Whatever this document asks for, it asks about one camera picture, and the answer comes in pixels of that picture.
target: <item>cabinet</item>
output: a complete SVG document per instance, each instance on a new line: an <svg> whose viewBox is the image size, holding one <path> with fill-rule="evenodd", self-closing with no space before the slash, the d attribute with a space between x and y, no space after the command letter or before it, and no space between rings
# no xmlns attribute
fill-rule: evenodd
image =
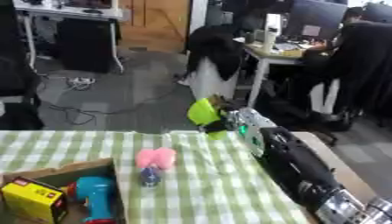
<svg viewBox="0 0 392 224"><path fill-rule="evenodd" d="M122 9L132 11L129 20L120 23L120 46L181 52L186 42L189 1L119 0Z"/></svg>

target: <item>power strip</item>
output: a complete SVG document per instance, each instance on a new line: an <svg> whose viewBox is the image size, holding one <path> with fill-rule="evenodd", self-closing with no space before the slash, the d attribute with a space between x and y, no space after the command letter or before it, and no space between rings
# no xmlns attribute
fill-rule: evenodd
<svg viewBox="0 0 392 224"><path fill-rule="evenodd" d="M95 79L92 78L81 78L81 77L77 77L77 78L68 78L66 79L66 84L74 90L87 90L89 88L91 88L91 85L93 85L95 83Z"/></svg>

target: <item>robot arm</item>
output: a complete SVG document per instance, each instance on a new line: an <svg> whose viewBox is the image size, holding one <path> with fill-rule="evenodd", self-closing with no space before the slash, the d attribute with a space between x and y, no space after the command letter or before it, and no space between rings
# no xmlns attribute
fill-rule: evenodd
<svg viewBox="0 0 392 224"><path fill-rule="evenodd" d="M338 183L333 169L287 129L252 108L236 108L218 96L201 101L191 106L188 117L212 138L236 131L271 178L320 223L392 224L391 203L380 198L360 203Z"/></svg>

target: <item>desk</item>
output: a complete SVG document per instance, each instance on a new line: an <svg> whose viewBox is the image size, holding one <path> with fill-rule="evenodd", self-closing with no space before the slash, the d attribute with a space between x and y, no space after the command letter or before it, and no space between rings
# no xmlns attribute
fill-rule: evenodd
<svg viewBox="0 0 392 224"><path fill-rule="evenodd" d="M318 138L295 135L336 168L338 181L359 200L375 196ZM135 156L142 148L160 146L177 151L176 164L157 187L141 187ZM212 141L189 131L0 131L0 174L110 157L128 223L317 223L307 221L309 214L270 179L234 132Z"/></svg>
<svg viewBox="0 0 392 224"><path fill-rule="evenodd" d="M269 72L270 65L296 65L298 63L298 59L302 56L302 52L295 51L292 52L291 55L288 53L265 53L262 51L261 47L252 44L244 45L244 50L258 60L255 79L253 81L252 91L250 92L248 100L248 107L253 108L256 104L257 96L259 95L263 80Z"/></svg>
<svg viewBox="0 0 392 224"><path fill-rule="evenodd" d="M36 59L36 49L34 45L34 38L32 36L32 17L47 16L47 17L60 17L60 18L79 18L88 20L101 20L110 22L110 35L112 54L115 63L120 68L120 72L123 73L123 64L118 59L117 47L116 47L116 24L115 21L123 19L123 11L118 8L100 10L102 14L86 13L86 8L67 7L63 6L61 9L57 9L53 5L53 0L43 0L41 5L31 5L25 3L22 0L14 0L15 9L22 12L24 17L24 28L26 30L26 36L29 43L30 51L30 66L34 68Z"/></svg>

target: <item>pink sponge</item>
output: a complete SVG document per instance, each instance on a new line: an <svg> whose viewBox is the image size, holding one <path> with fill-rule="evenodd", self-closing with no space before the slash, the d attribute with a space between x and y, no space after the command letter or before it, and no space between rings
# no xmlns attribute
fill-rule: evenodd
<svg viewBox="0 0 392 224"><path fill-rule="evenodd" d="M157 166L161 170L167 170L174 165L176 153L175 150L163 147L157 150L140 150L136 156L136 166L141 169Z"/></svg>

